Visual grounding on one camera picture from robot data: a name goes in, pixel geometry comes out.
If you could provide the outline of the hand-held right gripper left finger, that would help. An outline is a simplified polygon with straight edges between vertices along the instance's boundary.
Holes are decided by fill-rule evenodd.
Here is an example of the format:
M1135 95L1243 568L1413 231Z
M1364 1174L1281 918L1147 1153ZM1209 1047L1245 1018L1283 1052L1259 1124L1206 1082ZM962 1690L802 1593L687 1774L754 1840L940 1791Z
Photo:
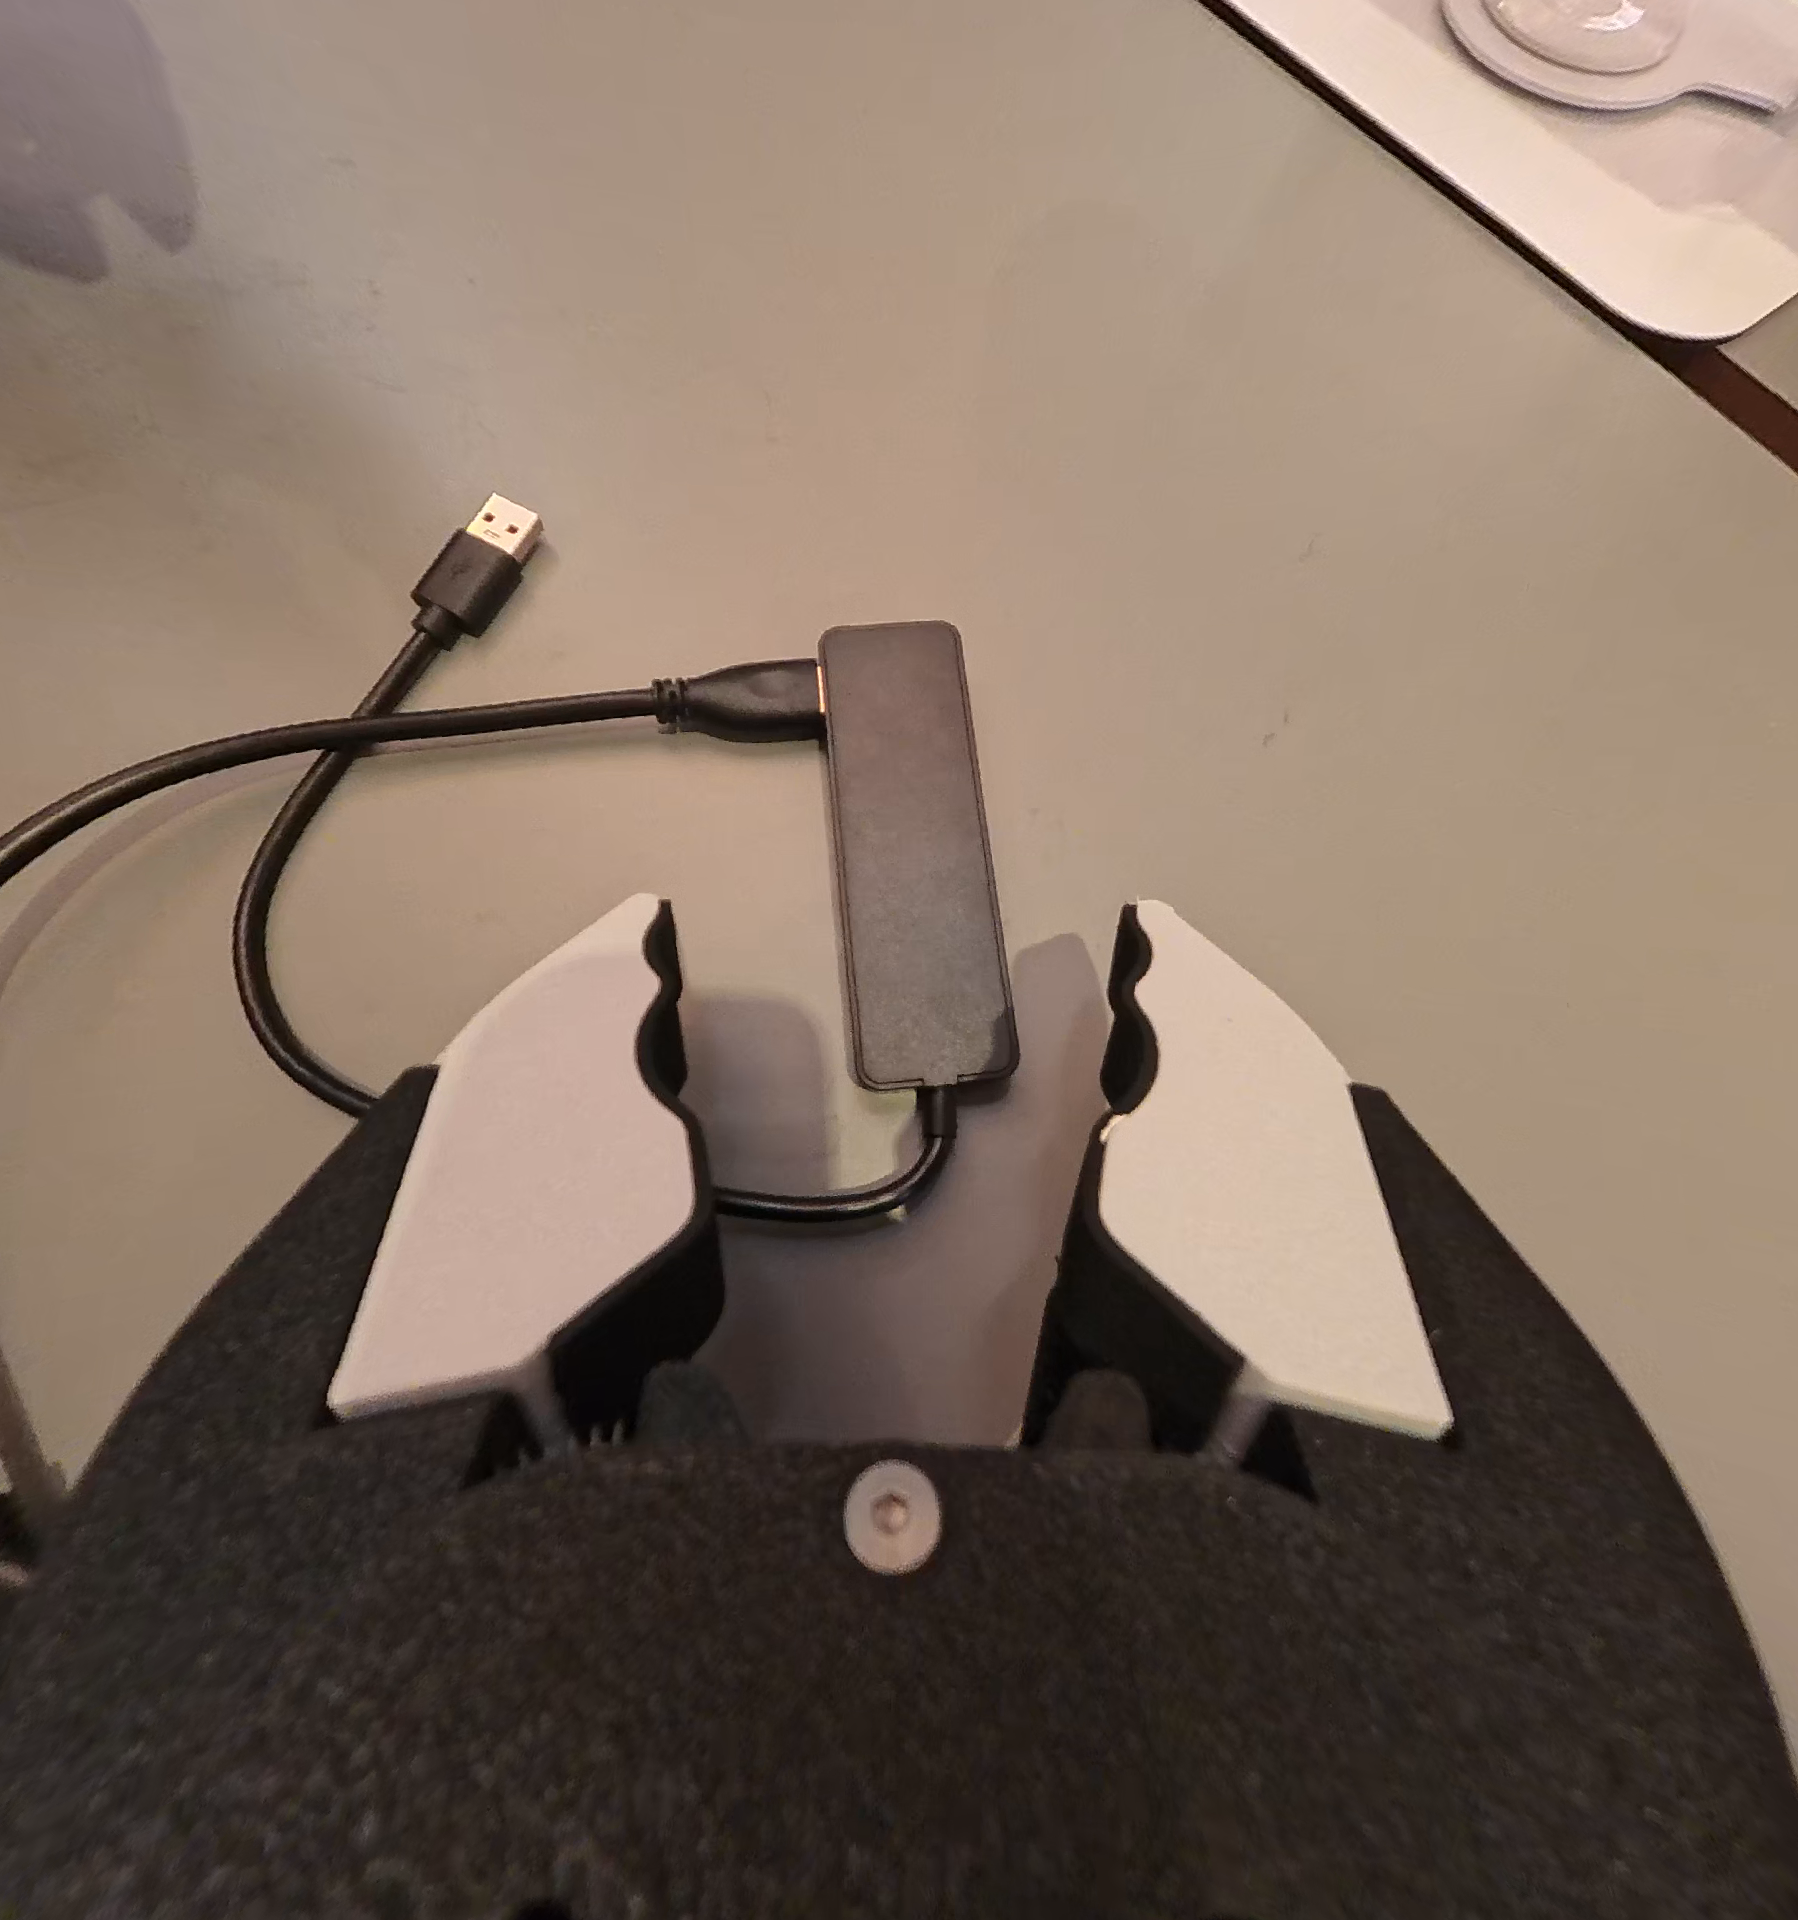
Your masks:
M327 1388L359 1421L502 1396L541 1449L630 1441L723 1309L671 903L631 895L437 1058Z

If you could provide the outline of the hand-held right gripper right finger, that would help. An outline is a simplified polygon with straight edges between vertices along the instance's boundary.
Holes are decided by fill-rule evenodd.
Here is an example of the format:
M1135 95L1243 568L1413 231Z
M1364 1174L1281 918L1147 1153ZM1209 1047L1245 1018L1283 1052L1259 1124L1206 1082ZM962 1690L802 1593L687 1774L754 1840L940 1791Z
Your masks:
M1173 906L1128 903L1100 1121L1033 1362L1033 1428L1117 1374L1151 1431L1275 1411L1449 1431L1453 1404L1346 1070Z

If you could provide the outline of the black usb hub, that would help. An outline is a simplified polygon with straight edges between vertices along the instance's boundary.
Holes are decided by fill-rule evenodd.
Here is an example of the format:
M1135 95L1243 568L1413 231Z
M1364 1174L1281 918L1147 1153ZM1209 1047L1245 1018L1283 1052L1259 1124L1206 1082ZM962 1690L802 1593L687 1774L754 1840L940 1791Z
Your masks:
M962 640L946 621L818 639L848 1061L882 1093L1020 1063Z

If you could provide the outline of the white table mat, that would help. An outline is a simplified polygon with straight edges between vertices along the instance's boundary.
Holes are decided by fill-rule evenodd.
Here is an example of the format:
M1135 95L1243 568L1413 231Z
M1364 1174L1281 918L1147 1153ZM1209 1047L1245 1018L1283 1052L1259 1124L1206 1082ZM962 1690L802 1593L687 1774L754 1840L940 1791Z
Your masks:
M1598 112L1475 64L1432 3L1223 5L1619 321L1718 344L1798 295L1798 95Z

